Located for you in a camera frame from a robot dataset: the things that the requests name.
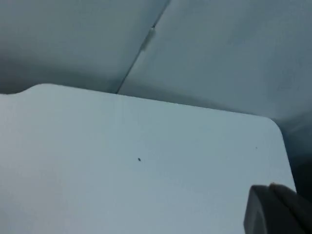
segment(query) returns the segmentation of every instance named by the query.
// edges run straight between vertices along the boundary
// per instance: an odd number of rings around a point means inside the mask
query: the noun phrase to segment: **gray wall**
[[[115,92],[167,0],[0,0],[0,93]]]
[[[312,1],[172,0],[120,93],[274,119],[312,152]]]

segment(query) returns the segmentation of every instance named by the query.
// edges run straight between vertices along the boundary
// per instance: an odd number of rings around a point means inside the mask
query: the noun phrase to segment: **white table top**
[[[252,184],[294,189],[264,117],[55,85],[0,111],[1,233],[238,234]]]

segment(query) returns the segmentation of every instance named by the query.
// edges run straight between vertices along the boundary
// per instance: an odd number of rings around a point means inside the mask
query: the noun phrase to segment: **black plastic object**
[[[312,204],[283,185],[253,185],[244,228],[246,234],[311,234]]]

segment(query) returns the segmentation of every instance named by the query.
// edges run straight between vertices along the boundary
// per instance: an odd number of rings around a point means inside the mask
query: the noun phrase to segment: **dark object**
[[[312,204],[283,185],[253,185],[244,228],[246,234],[312,233]]]

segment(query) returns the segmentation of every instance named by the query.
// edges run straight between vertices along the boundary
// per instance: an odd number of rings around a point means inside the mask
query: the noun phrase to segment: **white surface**
[[[0,0],[0,93],[116,92],[167,0]]]
[[[54,85],[0,111],[2,233],[237,234],[252,184],[294,189],[264,117]]]
[[[120,93],[274,118],[311,153],[312,1],[171,0]]]

